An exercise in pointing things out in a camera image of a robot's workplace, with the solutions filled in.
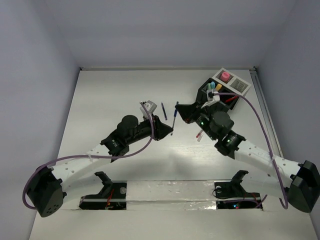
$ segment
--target black mount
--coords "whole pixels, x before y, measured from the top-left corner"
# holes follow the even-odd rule
[[[126,182],[112,182],[111,179],[103,172],[96,172],[103,184],[103,188],[98,194],[86,195],[81,198],[79,208],[82,210],[123,210],[126,209],[126,192],[121,192],[121,188],[127,189]],[[107,205],[108,198],[113,199]]]
[[[44,167],[31,180],[26,194],[41,217],[55,213],[67,195],[62,191],[61,179],[56,179],[52,169]]]

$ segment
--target white wall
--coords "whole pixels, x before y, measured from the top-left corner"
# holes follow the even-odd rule
[[[258,68],[286,158],[320,170],[320,1],[299,0]],[[320,200],[311,218],[320,236]]]
[[[46,0],[82,67],[252,67],[295,0]]]
[[[23,187],[57,157],[79,67],[44,1],[0,6],[0,239],[27,240]]]

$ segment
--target marker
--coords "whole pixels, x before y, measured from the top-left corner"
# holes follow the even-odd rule
[[[161,102],[161,107],[162,107],[162,110],[163,110],[164,119],[167,121],[168,118],[167,118],[167,114],[166,114],[166,110],[165,110],[165,106],[164,106],[163,102]]]
[[[177,109],[175,109],[174,110],[174,114],[173,114],[173,124],[172,124],[172,128],[174,128],[175,127],[175,122],[176,122],[176,116],[177,116],[177,112],[178,112],[178,110]]]
[[[203,130],[201,130],[195,137],[198,138],[202,134]]]

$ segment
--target pink object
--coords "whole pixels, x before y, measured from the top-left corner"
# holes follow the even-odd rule
[[[227,72],[223,72],[221,74],[220,80],[224,81],[224,82],[228,82],[230,78],[230,74]]]

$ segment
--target black plastic housing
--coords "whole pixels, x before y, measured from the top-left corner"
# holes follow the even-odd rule
[[[173,128],[162,123],[158,116],[152,115],[154,127],[154,140],[159,141],[173,132]],[[148,119],[138,124],[133,115],[125,116],[107,138],[101,141],[109,149],[109,154],[115,157],[123,156],[129,152],[129,145],[151,136],[151,125]]]
[[[55,213],[67,195],[62,191],[61,181],[52,174],[52,169],[43,168],[31,180],[26,192],[41,217]]]
[[[287,190],[288,202],[296,209],[311,213],[320,196],[320,175],[316,165],[305,161],[300,165],[300,170]]]

